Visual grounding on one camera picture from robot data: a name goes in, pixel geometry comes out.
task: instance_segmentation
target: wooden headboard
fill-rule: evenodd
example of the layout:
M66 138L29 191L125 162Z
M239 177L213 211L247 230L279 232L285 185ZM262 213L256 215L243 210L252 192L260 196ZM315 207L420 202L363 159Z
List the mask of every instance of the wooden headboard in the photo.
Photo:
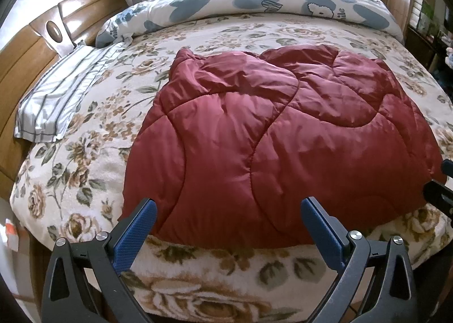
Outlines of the wooden headboard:
M9 199L31 145L14 138L20 99L76 43L94 45L103 23L127 7L126 0L64 0L24 26L0 52L1 198Z

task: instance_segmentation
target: red comforter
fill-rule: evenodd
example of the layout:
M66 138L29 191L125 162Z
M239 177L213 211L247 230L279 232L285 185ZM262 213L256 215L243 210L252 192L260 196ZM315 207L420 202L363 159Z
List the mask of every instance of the red comforter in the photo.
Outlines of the red comforter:
M315 196L349 229L424 205L445 182L422 113L387 65L325 45L261 55L180 50L126 168L123 216L156 201L152 234L205 248L311 243Z

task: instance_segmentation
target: bed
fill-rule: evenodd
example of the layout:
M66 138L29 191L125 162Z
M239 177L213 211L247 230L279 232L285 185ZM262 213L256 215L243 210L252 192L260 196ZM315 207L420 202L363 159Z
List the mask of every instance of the bed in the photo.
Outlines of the bed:
M112 25L119 22L127 26L144 10L138 10L142 6L123 11L127 7L124 0L66 0L24 27L0 53L0 64L7 67L0 75L0 90L10 92L3 96L0 111L0 145L7 148L0 155L0 196L10 198L15 214L37 240L37 292L48 255L41 244L51 249L61 236L71 242L92 239L100 230L110 231L121 215L131 145L157 91L168 80L175 54L184 46L210 55L329 44L383 59L422 111L443 156L453 156L451 101L386 32L352 22L243 10L240 14L193 16L170 25L157 23L163 16L156 12L153 24L160 28L146 28L149 33L133 40L132 35L140 33L116 28L113 37ZM71 23L76 16L80 22ZM33 147L14 139L15 110L24 93L60 56L71 52L75 42L84 40L92 45L98 32L99 36L107 32L113 38L110 42L131 38L130 45L109 62L87 92L63 139ZM98 37L99 41L109 39ZM401 235L415 268L446 249L453 237L447 216L429 205L361 232L381 240ZM449 266L442 275L444 281L448 270ZM299 322L310 315L335 273L326 268L313 245L204 250L149 236L131 271L122 277L139 303L155 317L200 322ZM96 285L92 275L88 278ZM355 301L361 300L365 289L366 284L359 288ZM430 313L433 306L427 309Z

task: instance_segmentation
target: floral blanket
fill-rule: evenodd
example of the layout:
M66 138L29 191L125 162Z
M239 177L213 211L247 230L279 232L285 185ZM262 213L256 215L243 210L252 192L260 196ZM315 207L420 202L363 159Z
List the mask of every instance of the floral blanket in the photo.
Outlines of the floral blanket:
M121 214L132 142L180 48L202 55L228 50L261 53L306 43L383 59L424 114L443 155L453 158L451 101L387 33L291 14L221 16L135 38L87 93L64 138L31 150L11 196L15 214L48 248L60 236L77 242L92 239L100 230L110 231ZM453 237L448 218L429 205L361 231L380 240L401 235L415 267ZM303 321L335 276L313 245L204 250L149 236L123 279L147 312L194 322L247 323ZM362 284L357 300L365 288Z
M362 24L403 40L393 15L380 0L151 0L110 18L99 31L96 47L118 43L184 21L224 14L282 12Z

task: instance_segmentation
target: oval headboard ornament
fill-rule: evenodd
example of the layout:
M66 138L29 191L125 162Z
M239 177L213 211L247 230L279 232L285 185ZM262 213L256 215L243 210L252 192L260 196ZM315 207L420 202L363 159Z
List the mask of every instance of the oval headboard ornament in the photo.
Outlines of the oval headboard ornament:
M53 21L48 21L46 24L46 30L49 33L50 37L57 43L63 41L63 35L61 34L60 28Z

